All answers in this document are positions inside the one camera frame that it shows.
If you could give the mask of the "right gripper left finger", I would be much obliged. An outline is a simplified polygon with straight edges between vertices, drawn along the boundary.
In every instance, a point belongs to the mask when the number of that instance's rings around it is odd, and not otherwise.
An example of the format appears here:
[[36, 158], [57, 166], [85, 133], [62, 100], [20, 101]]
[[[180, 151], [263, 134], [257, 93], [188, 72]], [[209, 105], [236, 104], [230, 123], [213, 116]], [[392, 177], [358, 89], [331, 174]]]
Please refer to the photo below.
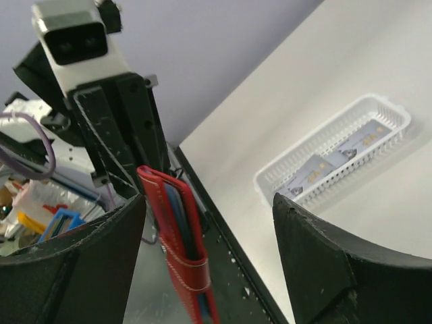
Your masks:
[[2, 323], [122, 323], [146, 216], [141, 195], [1, 257]]

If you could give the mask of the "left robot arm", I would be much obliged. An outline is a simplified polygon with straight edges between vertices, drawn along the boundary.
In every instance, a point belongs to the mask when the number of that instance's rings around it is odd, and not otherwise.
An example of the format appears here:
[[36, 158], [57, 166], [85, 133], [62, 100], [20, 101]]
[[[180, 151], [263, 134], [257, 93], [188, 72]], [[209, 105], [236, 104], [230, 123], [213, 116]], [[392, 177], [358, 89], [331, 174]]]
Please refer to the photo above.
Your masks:
[[133, 72], [112, 40], [58, 64], [37, 43], [16, 66], [36, 94], [19, 94], [1, 113], [1, 161], [33, 180], [55, 180], [85, 194], [111, 185], [123, 198], [143, 191], [140, 169], [167, 173], [167, 143], [153, 94], [155, 76]]

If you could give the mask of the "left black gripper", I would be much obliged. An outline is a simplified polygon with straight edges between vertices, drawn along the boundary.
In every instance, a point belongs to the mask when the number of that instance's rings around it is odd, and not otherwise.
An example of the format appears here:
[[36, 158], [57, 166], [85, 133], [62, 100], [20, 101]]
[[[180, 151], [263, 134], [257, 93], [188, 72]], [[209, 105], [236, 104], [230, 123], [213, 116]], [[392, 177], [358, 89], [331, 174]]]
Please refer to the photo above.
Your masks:
[[84, 147], [95, 184], [111, 182], [123, 198], [143, 191], [142, 165], [169, 170], [167, 145], [153, 95], [156, 76], [132, 72], [114, 44], [108, 54], [59, 65], [40, 43], [13, 69], [48, 106], [42, 125]]

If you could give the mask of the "red leather card holder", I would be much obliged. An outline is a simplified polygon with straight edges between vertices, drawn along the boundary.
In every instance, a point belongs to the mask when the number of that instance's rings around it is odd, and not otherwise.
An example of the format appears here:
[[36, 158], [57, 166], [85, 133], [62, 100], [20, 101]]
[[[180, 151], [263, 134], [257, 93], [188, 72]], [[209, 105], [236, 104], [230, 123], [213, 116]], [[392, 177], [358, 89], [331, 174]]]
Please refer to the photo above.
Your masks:
[[136, 170], [159, 226], [173, 286], [193, 323], [219, 323], [209, 257], [189, 186], [145, 165]]

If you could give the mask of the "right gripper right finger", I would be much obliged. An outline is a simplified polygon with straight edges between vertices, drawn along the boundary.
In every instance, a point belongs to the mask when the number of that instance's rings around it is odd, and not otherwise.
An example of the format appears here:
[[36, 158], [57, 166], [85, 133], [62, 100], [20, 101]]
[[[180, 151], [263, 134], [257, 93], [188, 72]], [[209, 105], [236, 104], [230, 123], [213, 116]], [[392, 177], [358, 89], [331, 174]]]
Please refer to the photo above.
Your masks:
[[296, 323], [430, 323], [431, 260], [374, 244], [273, 197]]

